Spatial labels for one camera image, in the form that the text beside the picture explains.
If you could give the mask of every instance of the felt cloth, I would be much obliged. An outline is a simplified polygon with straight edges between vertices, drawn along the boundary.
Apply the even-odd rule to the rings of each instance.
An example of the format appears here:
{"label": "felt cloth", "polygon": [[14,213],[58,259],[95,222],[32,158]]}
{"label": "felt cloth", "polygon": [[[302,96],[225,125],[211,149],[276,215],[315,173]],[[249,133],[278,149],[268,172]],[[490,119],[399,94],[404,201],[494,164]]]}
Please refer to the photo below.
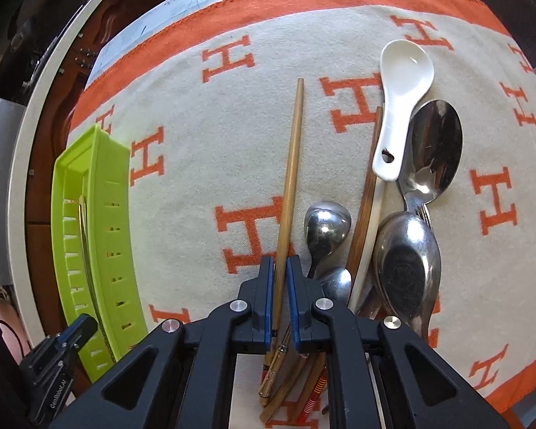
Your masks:
{"label": "felt cloth", "polygon": [[[435,81],[424,100],[449,101],[463,128],[455,180],[429,205],[442,256],[430,343],[503,411],[536,385],[536,76],[480,1],[216,3],[98,77],[69,143],[98,122],[132,148],[131,244],[147,324],[194,321],[235,298],[260,255],[276,250],[298,77],[292,244],[305,272],[308,206],[333,200],[355,219],[383,101],[379,54],[394,39],[429,54]],[[401,209],[387,185],[383,214]],[[350,239],[322,268],[344,263]],[[261,427],[261,363],[238,359],[231,427]],[[319,412],[309,421],[328,424]]]}

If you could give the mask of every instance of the metal bolt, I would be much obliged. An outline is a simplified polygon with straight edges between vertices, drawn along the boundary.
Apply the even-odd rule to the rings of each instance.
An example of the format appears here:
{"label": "metal bolt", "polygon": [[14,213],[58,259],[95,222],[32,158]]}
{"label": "metal bolt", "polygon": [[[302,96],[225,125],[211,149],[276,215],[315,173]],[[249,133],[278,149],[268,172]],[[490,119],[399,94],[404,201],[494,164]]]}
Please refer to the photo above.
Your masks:
{"label": "metal bolt", "polygon": [[334,303],[330,299],[317,299],[316,300],[316,307],[319,309],[323,309],[323,310],[330,309],[332,308],[333,305]]}
{"label": "metal bolt", "polygon": [[161,325],[163,330],[165,332],[175,332],[180,327],[180,322],[176,319],[167,319],[166,321],[163,321],[163,324]]}
{"label": "metal bolt", "polygon": [[244,311],[248,307],[248,303],[244,300],[234,300],[230,304],[230,309],[232,311],[236,311],[239,313],[240,311]]}
{"label": "metal bolt", "polygon": [[399,329],[401,327],[401,320],[396,316],[387,316],[383,323],[388,329]]}

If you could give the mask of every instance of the spoon bowl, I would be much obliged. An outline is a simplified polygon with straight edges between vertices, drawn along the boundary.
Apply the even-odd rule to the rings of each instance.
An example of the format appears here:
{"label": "spoon bowl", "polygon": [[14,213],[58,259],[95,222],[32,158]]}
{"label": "spoon bowl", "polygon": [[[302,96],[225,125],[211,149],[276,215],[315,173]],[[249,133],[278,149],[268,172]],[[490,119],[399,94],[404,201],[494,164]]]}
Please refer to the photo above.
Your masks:
{"label": "spoon bowl", "polygon": [[409,212],[390,214],[379,226],[372,262],[383,305],[426,340],[441,280],[432,230]]}
{"label": "spoon bowl", "polygon": [[405,210],[417,214],[450,185],[462,154],[458,113],[444,100],[425,103],[409,124],[401,173],[397,180]]}
{"label": "spoon bowl", "polygon": [[327,299],[342,305],[347,304],[352,291],[352,275],[347,269],[333,266],[319,276],[318,281],[322,284],[323,294]]}
{"label": "spoon bowl", "polygon": [[379,59],[385,107],[372,168],[377,177],[394,181],[399,176],[411,113],[435,78],[429,55],[409,40],[385,45]]}
{"label": "spoon bowl", "polygon": [[308,277],[314,277],[319,262],[339,248],[351,227],[352,217],[341,204],[319,201],[307,209],[304,235],[312,255]]}

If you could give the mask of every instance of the green plastic tray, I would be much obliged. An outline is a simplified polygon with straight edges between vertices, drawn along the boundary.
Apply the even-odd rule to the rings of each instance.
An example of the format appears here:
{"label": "green plastic tray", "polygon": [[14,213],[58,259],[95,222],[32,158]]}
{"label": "green plastic tray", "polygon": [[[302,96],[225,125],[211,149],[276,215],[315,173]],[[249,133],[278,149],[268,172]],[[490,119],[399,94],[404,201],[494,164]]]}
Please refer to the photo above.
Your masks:
{"label": "green plastic tray", "polygon": [[100,325],[79,354],[92,381],[147,335],[131,254],[129,156],[96,124],[54,166],[56,280],[67,322],[87,313]]}

